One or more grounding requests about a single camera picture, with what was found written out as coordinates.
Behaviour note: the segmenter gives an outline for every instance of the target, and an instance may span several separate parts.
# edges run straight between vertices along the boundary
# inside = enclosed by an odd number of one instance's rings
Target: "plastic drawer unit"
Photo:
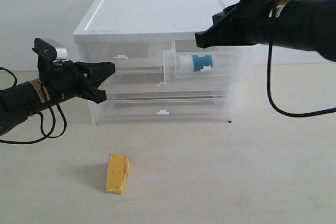
[[[194,33],[233,0],[96,0],[74,32],[82,61],[115,63],[89,102],[94,124],[128,120],[232,122],[251,47],[196,46]]]

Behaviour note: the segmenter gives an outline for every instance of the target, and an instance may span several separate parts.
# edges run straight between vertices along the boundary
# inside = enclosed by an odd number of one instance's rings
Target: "wire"
[[[8,72],[10,75],[12,75],[14,77],[14,84],[12,85],[11,88],[14,88],[16,85],[17,85],[17,78],[15,76],[14,73],[12,73],[11,71],[9,71],[8,69],[6,68],[3,68],[3,67],[0,67],[0,71],[6,71]],[[54,132],[55,130],[55,127],[56,127],[56,116],[55,116],[55,113],[54,113],[54,110],[52,109],[50,103],[51,101],[47,99],[47,95],[46,95],[46,92],[44,90],[44,84],[45,84],[45,79],[44,78],[41,78],[41,86],[40,86],[40,90],[42,91],[42,95],[43,95],[43,98],[48,106],[48,109],[50,111],[50,114],[51,114],[51,117],[52,117],[52,125],[51,125],[51,129],[50,131],[45,134],[45,131],[44,131],[44,115],[42,114],[42,112],[35,112],[33,115],[37,114],[40,116],[40,130],[41,130],[41,134],[43,135],[43,137],[37,139],[37,140],[34,140],[34,141],[7,141],[7,140],[0,140],[0,143],[3,143],[3,144],[15,144],[15,145],[28,145],[28,144],[37,144],[39,142],[42,142],[43,140],[47,139],[47,138],[58,138],[58,137],[61,137],[66,129],[67,129],[67,120],[66,120],[66,117],[59,105],[59,103],[56,101],[55,104],[56,104],[56,107],[57,107],[57,110],[59,111],[62,119],[63,119],[63,123],[64,123],[64,128],[63,128],[63,131],[61,132],[61,134],[59,134],[58,136],[51,136],[51,134]]]
[[[332,109],[326,109],[326,110],[320,110],[320,111],[314,111],[314,112],[309,112],[309,113],[289,113],[286,112],[280,108],[278,108],[272,98],[271,94],[271,64],[272,64],[272,49],[273,49],[273,44],[274,44],[274,36],[275,36],[275,30],[276,30],[276,24],[277,24],[277,19],[276,19],[276,12],[277,12],[277,4],[278,0],[274,0],[274,5],[272,8],[272,20],[273,20],[273,29],[271,30],[271,36],[270,36],[270,42],[268,46],[268,60],[267,60],[267,97],[268,101],[275,109],[277,112],[279,112],[282,115],[288,116],[290,118],[311,118],[313,116],[319,116],[319,115],[326,115],[326,114],[331,114],[336,112],[336,108]]]

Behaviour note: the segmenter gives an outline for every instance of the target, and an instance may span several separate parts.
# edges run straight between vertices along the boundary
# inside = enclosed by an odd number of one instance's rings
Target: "beige tabletop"
[[[275,102],[291,112],[331,108],[335,80],[332,63],[276,66]],[[11,81],[1,75],[1,88]],[[291,119],[275,112],[266,97],[266,67],[254,67],[241,85],[233,124],[94,126],[86,101],[62,107],[69,124],[62,138],[0,144],[1,224],[336,220],[336,114]],[[33,117],[2,139],[37,137],[39,118]],[[110,153],[131,160],[124,195],[104,193]]]

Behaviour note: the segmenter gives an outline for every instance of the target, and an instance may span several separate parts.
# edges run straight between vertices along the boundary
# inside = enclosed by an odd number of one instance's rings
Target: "white drawer top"
[[[76,42],[194,39],[232,0],[96,0],[74,32]]]

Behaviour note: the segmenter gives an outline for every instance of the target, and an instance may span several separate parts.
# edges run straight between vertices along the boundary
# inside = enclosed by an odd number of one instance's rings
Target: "sponge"
[[[131,162],[126,155],[110,154],[106,179],[107,193],[124,193],[130,164]]]

